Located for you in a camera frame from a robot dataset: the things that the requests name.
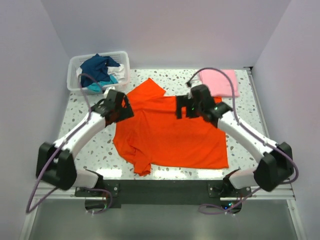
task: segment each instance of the shirt sleeve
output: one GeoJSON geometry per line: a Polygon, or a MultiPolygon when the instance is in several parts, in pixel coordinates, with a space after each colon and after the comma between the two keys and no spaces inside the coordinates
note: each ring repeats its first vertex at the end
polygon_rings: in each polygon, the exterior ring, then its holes
{"type": "Polygon", "coordinates": [[[130,102],[142,102],[153,98],[162,97],[165,90],[156,84],[151,78],[141,83],[127,94],[130,102]]]}

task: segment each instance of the dark blue cloth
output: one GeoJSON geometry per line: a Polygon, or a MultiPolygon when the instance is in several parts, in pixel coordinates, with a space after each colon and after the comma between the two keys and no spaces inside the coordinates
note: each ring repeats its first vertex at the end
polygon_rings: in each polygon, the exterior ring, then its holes
{"type": "MultiPolygon", "coordinates": [[[[107,82],[109,84],[116,84],[114,79],[111,79],[108,75],[108,67],[119,67],[120,64],[112,59],[110,56],[100,56],[98,53],[92,58],[86,60],[80,66],[83,74],[89,74],[97,82],[107,82]]],[[[81,76],[81,86],[88,87],[93,81],[86,77],[81,76]]]]}

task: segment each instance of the metal frame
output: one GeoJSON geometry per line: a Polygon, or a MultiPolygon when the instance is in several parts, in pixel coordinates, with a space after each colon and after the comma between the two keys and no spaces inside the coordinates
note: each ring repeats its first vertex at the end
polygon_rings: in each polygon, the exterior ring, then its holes
{"type": "MultiPolygon", "coordinates": [[[[244,70],[247,71],[249,81],[252,87],[254,99],[256,101],[257,110],[261,119],[261,124],[263,128],[263,132],[265,136],[269,138],[269,132],[267,129],[265,117],[263,115],[260,101],[257,95],[256,87],[253,81],[253,76],[250,68],[245,67],[244,70]]],[[[41,183],[39,185],[38,190],[35,193],[34,200],[32,201],[32,205],[37,203],[39,199],[41,199],[48,191],[50,191],[52,187],[46,183],[41,183]]],[[[100,197],[75,197],[75,190],[69,189],[67,191],[56,190],[53,194],[51,194],[47,199],[51,200],[97,200],[101,199],[100,197]]],[[[235,197],[222,197],[222,201],[230,201],[236,200],[235,197]]],[[[300,218],[296,198],[293,192],[293,188],[291,184],[286,185],[279,185],[275,190],[272,192],[266,192],[264,190],[258,191],[252,197],[248,198],[249,201],[253,200],[286,200],[288,204],[288,209],[292,218],[293,226],[297,235],[298,240],[307,240],[306,233],[302,224],[302,220],[300,218]]],[[[32,231],[32,227],[38,212],[38,208],[35,209],[32,213],[26,216],[24,225],[21,230],[19,240],[28,240],[32,231]]]]}

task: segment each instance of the gray floor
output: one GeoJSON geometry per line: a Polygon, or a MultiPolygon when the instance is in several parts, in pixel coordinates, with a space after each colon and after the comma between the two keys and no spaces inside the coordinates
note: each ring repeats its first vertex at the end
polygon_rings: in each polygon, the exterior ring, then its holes
{"type": "Polygon", "coordinates": [[[197,206],[123,205],[91,216],[83,200],[46,200],[31,240],[295,240],[285,200],[248,200],[231,215],[203,215],[197,206]]]}

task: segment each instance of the orange-red shirt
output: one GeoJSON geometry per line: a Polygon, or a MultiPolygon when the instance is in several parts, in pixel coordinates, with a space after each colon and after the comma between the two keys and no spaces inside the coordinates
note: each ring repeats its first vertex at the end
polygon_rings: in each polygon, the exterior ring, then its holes
{"type": "Polygon", "coordinates": [[[113,142],[119,155],[140,176],[150,173],[151,164],[228,168],[226,134],[201,117],[177,119],[176,97],[165,92],[150,78],[129,92],[134,117],[116,124],[113,142]]]}

